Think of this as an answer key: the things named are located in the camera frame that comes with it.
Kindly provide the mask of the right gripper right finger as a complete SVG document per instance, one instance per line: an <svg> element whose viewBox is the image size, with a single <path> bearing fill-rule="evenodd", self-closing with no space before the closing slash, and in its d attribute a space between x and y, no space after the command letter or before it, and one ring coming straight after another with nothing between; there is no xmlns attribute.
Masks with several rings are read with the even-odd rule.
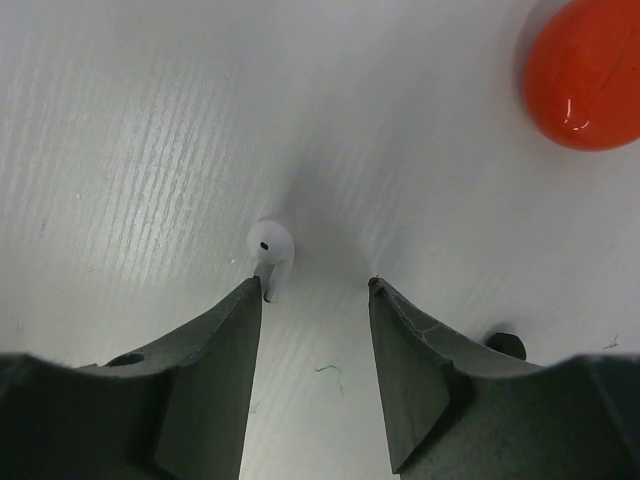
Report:
<svg viewBox="0 0 640 480"><path fill-rule="evenodd" d="M399 477L638 477L637 356L521 361L449 328L379 277L369 282L369 318Z"/></svg>

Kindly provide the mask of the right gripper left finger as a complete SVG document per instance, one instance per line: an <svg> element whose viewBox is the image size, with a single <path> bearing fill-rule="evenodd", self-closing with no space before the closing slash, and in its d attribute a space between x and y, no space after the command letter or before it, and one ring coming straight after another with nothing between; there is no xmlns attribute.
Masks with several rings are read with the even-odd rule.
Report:
<svg viewBox="0 0 640 480"><path fill-rule="evenodd" d="M235 479L262 318L249 278L103 366L1 358L5 479Z"/></svg>

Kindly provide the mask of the white earbud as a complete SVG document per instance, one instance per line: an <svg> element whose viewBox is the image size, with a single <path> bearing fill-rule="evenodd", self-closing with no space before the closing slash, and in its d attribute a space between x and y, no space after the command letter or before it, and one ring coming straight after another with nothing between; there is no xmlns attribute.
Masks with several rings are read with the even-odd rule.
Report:
<svg viewBox="0 0 640 480"><path fill-rule="evenodd" d="M274 303L283 293L294 264L294 239L280 223L261 219L250 228L247 246L255 263L254 275L261 282L263 299Z"/></svg>

